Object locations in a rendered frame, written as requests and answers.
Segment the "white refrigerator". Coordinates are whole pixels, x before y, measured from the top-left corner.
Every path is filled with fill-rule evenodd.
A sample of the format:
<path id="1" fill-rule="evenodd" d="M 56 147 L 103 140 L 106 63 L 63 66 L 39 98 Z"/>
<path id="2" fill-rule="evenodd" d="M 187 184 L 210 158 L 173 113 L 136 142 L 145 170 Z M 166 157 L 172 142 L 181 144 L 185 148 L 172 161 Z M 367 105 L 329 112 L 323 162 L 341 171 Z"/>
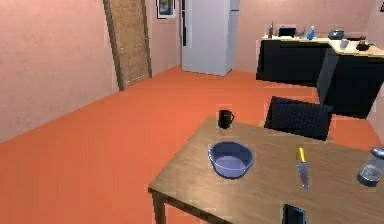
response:
<path id="1" fill-rule="evenodd" d="M 234 66 L 240 0 L 185 0 L 183 71 L 226 76 Z"/>

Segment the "wooden dining table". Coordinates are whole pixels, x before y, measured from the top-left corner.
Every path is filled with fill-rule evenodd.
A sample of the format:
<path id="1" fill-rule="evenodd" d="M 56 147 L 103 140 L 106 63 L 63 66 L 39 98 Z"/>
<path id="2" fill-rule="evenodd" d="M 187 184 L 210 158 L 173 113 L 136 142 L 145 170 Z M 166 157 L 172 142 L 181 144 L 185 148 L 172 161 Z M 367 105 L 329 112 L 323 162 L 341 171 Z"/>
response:
<path id="1" fill-rule="evenodd" d="M 256 161 L 240 179 L 217 175 L 208 159 L 219 141 L 249 147 Z M 309 189 L 297 168 L 305 152 Z M 358 171 L 369 157 L 359 149 L 234 123 L 218 128 L 209 117 L 149 184 L 157 224 L 172 205 L 210 224 L 282 224 L 282 208 L 306 212 L 307 224 L 384 224 L 384 183 L 361 185 Z"/>

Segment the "black kitchen counter cabinet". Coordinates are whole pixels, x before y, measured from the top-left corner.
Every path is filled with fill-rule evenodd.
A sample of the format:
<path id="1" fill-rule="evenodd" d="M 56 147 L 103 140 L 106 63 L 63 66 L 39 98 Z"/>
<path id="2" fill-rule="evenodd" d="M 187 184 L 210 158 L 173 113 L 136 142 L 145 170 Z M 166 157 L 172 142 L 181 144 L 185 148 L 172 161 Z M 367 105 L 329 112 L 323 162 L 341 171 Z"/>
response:
<path id="1" fill-rule="evenodd" d="M 384 50 L 342 50 L 338 40 L 265 36 L 260 42 L 256 78 L 317 89 L 319 102 L 338 115 L 365 119 L 384 84 Z"/>

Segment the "grey blue pot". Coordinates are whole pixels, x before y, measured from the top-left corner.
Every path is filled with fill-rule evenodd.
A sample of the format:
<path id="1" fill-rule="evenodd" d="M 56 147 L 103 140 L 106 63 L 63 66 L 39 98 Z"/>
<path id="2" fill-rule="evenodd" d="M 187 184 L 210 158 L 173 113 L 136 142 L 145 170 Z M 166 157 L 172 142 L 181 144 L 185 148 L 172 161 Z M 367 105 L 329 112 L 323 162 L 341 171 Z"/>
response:
<path id="1" fill-rule="evenodd" d="M 328 38 L 330 40 L 342 40 L 344 38 L 344 31 L 343 30 L 331 30 L 328 34 Z"/>

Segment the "black mug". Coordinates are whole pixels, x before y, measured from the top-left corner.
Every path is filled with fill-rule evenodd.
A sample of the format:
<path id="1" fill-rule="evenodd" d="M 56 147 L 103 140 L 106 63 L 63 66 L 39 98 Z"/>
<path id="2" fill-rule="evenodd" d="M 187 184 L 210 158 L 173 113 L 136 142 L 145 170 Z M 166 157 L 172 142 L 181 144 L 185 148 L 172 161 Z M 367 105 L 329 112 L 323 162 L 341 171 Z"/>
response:
<path id="1" fill-rule="evenodd" d="M 220 110 L 219 111 L 219 118 L 218 118 L 218 126 L 222 129 L 228 129 L 235 116 L 230 110 Z"/>

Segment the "blue bowl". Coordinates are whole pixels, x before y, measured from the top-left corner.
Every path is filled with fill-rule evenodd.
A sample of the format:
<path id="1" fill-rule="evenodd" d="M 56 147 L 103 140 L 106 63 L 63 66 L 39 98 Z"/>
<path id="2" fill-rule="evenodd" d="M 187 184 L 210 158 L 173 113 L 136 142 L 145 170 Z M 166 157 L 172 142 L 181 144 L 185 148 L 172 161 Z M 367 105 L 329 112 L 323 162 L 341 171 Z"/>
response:
<path id="1" fill-rule="evenodd" d="M 225 179 L 240 179 L 255 162 L 254 152 L 248 147 L 231 141 L 217 142 L 208 150 L 213 170 Z"/>

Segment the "wooden room door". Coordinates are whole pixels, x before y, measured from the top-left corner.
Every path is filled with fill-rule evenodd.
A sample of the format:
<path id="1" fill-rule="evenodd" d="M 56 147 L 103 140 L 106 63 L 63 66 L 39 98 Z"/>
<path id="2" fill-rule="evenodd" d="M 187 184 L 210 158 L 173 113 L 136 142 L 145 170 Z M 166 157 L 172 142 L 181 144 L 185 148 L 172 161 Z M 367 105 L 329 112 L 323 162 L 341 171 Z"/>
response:
<path id="1" fill-rule="evenodd" d="M 118 89 L 152 77 L 145 0 L 103 0 Z"/>

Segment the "black chair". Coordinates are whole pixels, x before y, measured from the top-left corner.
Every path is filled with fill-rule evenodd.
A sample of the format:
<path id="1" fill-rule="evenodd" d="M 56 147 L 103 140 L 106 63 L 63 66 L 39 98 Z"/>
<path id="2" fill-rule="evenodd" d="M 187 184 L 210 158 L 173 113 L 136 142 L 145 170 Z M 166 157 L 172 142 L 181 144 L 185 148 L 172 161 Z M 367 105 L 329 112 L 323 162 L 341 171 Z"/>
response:
<path id="1" fill-rule="evenodd" d="M 264 127 L 325 141 L 333 107 L 273 96 Z"/>

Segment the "black toaster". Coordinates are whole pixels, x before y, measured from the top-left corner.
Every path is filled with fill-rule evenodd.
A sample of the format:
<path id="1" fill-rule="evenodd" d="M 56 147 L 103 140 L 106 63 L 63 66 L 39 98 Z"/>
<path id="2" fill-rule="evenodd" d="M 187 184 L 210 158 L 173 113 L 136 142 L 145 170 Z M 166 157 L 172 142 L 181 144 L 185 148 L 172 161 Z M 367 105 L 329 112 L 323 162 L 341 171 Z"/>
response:
<path id="1" fill-rule="evenodd" d="M 294 37 L 296 34 L 296 28 L 295 27 L 285 27 L 285 26 L 281 26 L 279 28 L 279 31 L 278 31 L 278 36 L 279 37 L 282 37 L 282 36 L 290 36 L 290 37 Z"/>

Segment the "black phone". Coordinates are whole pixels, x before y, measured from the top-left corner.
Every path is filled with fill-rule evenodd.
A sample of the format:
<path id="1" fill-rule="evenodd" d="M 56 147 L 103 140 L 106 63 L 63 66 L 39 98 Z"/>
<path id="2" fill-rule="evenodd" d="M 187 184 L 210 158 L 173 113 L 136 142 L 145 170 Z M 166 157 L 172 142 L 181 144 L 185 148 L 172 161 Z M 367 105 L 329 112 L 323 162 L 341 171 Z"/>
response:
<path id="1" fill-rule="evenodd" d="M 303 209 L 285 204 L 282 224 L 306 224 L 306 213 Z"/>

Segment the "glass salt shaker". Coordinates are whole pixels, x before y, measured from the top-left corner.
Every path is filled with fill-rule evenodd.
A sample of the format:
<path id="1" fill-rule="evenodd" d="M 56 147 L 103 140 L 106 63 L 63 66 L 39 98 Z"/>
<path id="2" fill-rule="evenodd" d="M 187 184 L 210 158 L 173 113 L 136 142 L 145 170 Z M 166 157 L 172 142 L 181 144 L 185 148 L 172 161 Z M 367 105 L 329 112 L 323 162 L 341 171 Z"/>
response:
<path id="1" fill-rule="evenodd" d="M 364 186 L 376 187 L 384 172 L 384 147 L 371 149 L 371 157 L 357 175 L 357 180 Z"/>

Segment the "framed wall picture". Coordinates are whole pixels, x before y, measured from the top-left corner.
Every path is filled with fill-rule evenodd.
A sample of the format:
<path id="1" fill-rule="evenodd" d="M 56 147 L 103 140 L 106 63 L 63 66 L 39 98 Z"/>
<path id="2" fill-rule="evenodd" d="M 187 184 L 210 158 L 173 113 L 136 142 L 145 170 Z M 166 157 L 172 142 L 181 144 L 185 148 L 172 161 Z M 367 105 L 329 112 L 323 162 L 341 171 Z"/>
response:
<path id="1" fill-rule="evenodd" d="M 158 19 L 175 17 L 175 0 L 156 0 L 156 7 Z"/>

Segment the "yellow handled knife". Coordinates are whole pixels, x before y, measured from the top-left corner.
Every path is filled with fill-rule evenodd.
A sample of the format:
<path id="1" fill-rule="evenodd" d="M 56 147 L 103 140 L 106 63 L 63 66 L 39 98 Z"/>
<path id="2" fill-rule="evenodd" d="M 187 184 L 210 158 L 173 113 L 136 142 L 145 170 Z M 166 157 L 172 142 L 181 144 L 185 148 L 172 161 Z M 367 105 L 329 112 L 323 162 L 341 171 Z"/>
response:
<path id="1" fill-rule="evenodd" d="M 302 147 L 298 148 L 296 157 L 297 157 L 297 168 L 298 168 L 302 185 L 305 190 L 308 190 L 309 189 L 308 172 L 307 172 L 307 166 L 306 166 L 305 152 Z"/>

